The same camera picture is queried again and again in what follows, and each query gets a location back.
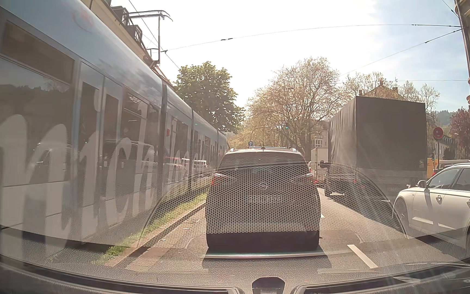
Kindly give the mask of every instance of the white station wagon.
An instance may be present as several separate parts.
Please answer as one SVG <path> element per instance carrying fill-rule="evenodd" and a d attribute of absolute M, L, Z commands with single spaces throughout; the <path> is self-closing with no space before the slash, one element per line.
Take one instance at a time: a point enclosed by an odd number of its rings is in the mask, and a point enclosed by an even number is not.
<path fill-rule="evenodd" d="M 407 235 L 434 235 L 470 255 L 470 163 L 450 166 L 398 193 L 394 209 Z"/>

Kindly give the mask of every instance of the car taillight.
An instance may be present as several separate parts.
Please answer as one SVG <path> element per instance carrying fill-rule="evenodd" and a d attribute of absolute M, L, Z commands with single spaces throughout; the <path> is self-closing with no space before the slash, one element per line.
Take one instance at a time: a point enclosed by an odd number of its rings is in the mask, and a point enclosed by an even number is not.
<path fill-rule="evenodd" d="M 312 185 L 315 183 L 315 178 L 311 173 L 302 176 L 294 177 L 291 182 L 298 185 Z"/>
<path fill-rule="evenodd" d="M 226 182 L 229 181 L 229 179 L 230 179 L 230 177 L 228 177 L 226 175 L 216 173 L 216 174 L 213 175 L 213 178 L 212 178 L 212 186 L 220 185 L 222 183 L 226 183 Z"/>

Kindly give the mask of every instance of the red circular sign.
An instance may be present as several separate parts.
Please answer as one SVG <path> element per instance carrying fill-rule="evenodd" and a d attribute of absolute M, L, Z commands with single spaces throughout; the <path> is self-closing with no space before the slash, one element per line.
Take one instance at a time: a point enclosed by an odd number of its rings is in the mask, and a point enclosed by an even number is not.
<path fill-rule="evenodd" d="M 435 139 L 441 139 L 443 137 L 443 130 L 441 127 L 436 127 L 434 128 L 433 132 L 432 132 L 432 136 L 435 138 Z"/>

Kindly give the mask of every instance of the white dashed line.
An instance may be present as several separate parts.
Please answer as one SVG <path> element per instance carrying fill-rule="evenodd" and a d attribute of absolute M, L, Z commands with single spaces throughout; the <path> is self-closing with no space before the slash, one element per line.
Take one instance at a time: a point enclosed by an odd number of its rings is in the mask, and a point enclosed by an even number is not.
<path fill-rule="evenodd" d="M 367 265 L 369 266 L 369 268 L 376 268 L 378 267 L 378 265 L 376 265 L 372 260 L 369 259 L 369 257 L 367 257 L 364 252 L 362 252 L 360 249 L 358 249 L 355 245 L 353 244 L 350 244 L 350 245 L 347 245 L 349 247 L 350 250 L 352 250 L 353 252 L 355 252 L 355 254 L 360 258 L 362 259 L 362 261 Z"/>

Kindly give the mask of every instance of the road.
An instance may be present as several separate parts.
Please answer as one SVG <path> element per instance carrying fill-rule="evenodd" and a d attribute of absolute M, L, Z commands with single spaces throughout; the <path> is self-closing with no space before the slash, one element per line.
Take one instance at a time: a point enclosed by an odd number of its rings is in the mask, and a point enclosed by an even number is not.
<path fill-rule="evenodd" d="M 371 272 L 377 267 L 401 263 L 457 261 L 464 252 L 434 237 L 407 237 L 396 229 L 386 203 L 351 205 L 343 195 L 321 198 L 320 248 L 314 257 L 268 259 L 205 258 L 206 220 L 204 209 L 161 239 L 138 257 L 117 264 L 122 269 L 159 276 L 173 274 L 180 284 L 231 284 L 246 279 L 279 276 L 295 283 L 322 283 L 338 279 L 339 273 Z"/>

